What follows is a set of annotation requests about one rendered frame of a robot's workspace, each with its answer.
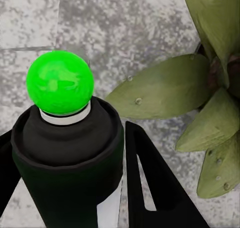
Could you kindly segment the insectifuge atomizer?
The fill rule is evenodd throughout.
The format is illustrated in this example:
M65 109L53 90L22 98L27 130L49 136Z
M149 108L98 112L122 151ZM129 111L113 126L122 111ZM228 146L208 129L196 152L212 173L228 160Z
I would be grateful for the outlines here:
M124 126L93 96L90 57L53 50L28 70L34 105L11 130L12 158L46 228L118 228Z

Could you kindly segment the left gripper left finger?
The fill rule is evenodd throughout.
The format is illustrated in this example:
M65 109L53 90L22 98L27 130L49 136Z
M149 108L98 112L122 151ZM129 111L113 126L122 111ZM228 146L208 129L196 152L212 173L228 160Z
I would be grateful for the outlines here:
M0 218L22 178L12 157L12 131L0 136Z

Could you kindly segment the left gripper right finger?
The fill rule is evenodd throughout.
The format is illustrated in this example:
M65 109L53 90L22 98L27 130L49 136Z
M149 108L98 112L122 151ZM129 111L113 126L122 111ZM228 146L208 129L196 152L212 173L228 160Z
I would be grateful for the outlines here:
M210 228L145 130L125 122L129 228ZM139 156L156 211L145 208Z

